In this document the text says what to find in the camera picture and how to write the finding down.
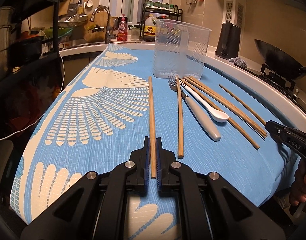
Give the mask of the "person right hand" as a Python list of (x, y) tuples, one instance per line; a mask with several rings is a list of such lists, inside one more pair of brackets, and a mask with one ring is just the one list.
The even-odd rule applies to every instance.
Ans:
[(290, 188), (289, 202), (291, 205), (297, 206), (306, 202), (306, 162), (303, 159), (300, 160), (294, 177), (295, 180)]

